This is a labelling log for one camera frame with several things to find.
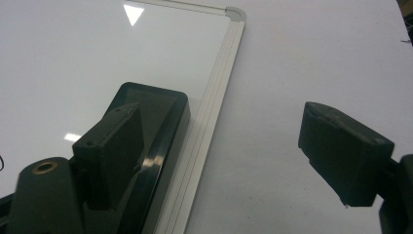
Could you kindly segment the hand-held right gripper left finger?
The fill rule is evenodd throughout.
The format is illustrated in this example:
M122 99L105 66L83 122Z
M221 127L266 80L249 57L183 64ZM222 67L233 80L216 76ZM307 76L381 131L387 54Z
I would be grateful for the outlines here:
M144 147L139 104L109 111L73 145L76 165L87 174L92 210L116 209Z

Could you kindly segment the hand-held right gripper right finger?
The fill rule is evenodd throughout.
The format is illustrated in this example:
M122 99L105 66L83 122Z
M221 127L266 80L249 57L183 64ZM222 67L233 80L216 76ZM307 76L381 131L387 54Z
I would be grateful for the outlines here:
M305 103L298 147L343 204L370 207L394 143L331 106Z

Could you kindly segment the black whiteboard eraser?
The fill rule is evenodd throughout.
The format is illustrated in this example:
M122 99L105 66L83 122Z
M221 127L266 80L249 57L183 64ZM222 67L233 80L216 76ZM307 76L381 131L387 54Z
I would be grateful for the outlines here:
M140 104L143 161L115 234L154 234L191 112L185 94L132 82L121 86L108 109L133 102Z

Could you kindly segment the whiteboard with aluminium frame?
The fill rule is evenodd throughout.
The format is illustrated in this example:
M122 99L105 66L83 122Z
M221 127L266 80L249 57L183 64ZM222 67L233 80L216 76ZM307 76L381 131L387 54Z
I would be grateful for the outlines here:
M185 234L246 24L195 0L0 0L0 234L115 234L72 145L132 82L188 97L191 118L154 234Z

